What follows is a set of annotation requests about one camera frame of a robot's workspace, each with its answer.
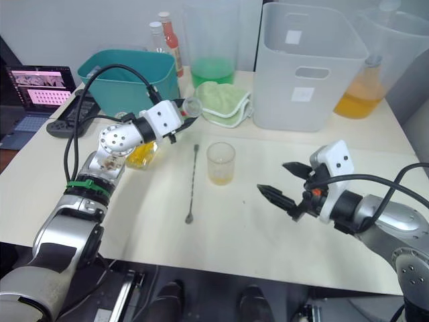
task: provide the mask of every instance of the laptop keyboard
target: laptop keyboard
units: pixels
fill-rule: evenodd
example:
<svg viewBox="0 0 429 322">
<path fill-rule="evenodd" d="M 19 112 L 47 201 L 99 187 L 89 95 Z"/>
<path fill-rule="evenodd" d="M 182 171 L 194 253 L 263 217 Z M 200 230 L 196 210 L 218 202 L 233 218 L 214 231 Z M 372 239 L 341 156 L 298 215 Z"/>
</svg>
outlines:
<svg viewBox="0 0 429 322">
<path fill-rule="evenodd" d="M 36 132 L 42 125 L 48 120 L 48 117 L 34 117 L 26 116 L 24 119 L 15 127 L 15 131 L 28 131 Z"/>
</svg>

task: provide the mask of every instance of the label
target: label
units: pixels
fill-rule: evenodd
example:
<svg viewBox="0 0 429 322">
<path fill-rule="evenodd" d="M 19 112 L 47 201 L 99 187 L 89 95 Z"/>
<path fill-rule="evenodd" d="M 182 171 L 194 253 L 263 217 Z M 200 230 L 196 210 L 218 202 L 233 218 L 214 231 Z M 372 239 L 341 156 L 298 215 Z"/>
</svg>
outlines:
<svg viewBox="0 0 429 322">
<path fill-rule="evenodd" d="M 176 72 L 182 70 L 182 58 L 180 57 L 179 47 L 171 48 L 174 60 L 176 61 Z"/>
<path fill-rule="evenodd" d="M 301 34 L 301 30 L 288 30 L 284 42 L 291 45 L 298 45 L 300 43 Z"/>
<path fill-rule="evenodd" d="M 295 87 L 292 93 L 292 102 L 309 102 L 314 93 L 314 87 Z"/>
</svg>

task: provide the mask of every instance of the long metal spoon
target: long metal spoon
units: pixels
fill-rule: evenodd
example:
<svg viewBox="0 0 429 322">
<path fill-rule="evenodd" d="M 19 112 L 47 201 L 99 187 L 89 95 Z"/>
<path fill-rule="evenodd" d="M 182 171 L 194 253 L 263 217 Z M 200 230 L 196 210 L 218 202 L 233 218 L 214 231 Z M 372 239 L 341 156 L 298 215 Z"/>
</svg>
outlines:
<svg viewBox="0 0 429 322">
<path fill-rule="evenodd" d="M 196 165 L 196 154 L 200 146 L 198 144 L 194 145 L 194 171 L 192 173 L 192 186 L 190 189 L 190 204 L 189 204 L 189 214 L 186 216 L 185 223 L 190 224 L 194 221 L 194 216 L 192 214 L 192 201 L 194 200 L 194 179 L 195 179 L 195 165 Z"/>
</svg>

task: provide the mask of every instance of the small plastic cup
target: small plastic cup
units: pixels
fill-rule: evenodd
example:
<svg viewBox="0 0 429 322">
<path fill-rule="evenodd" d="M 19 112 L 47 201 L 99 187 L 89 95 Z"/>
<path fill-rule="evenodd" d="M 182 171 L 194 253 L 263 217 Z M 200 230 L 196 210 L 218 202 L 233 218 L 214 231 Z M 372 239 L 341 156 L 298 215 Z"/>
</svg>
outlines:
<svg viewBox="0 0 429 322">
<path fill-rule="evenodd" d="M 225 142 L 217 142 L 207 149 L 207 172 L 210 180 L 219 186 L 230 183 L 234 177 L 235 149 Z"/>
</svg>

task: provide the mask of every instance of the plastic jug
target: plastic jug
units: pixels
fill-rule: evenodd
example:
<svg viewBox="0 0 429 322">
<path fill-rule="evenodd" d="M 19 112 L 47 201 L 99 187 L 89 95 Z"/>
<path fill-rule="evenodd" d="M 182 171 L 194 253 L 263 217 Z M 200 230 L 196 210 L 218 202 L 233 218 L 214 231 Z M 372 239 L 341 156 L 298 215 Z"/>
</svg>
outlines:
<svg viewBox="0 0 429 322">
<path fill-rule="evenodd" d="M 369 57 L 335 107 L 335 113 L 361 119 L 377 107 L 407 67 L 429 48 L 429 21 L 397 11 L 398 0 L 358 12 L 353 25 Z"/>
<path fill-rule="evenodd" d="M 232 84 L 238 49 L 238 1 L 187 0 L 183 22 L 194 87 L 206 81 Z"/>
</svg>

